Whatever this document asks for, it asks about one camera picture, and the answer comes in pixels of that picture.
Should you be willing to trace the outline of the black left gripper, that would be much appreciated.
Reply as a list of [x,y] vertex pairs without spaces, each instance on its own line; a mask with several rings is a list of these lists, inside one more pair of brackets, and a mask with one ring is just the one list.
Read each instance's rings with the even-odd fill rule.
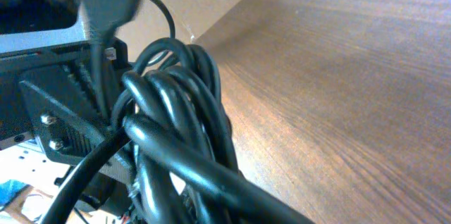
[[131,69],[116,31],[139,2],[1,0],[1,148],[33,139],[69,165],[47,216],[132,208],[132,166],[111,118]]

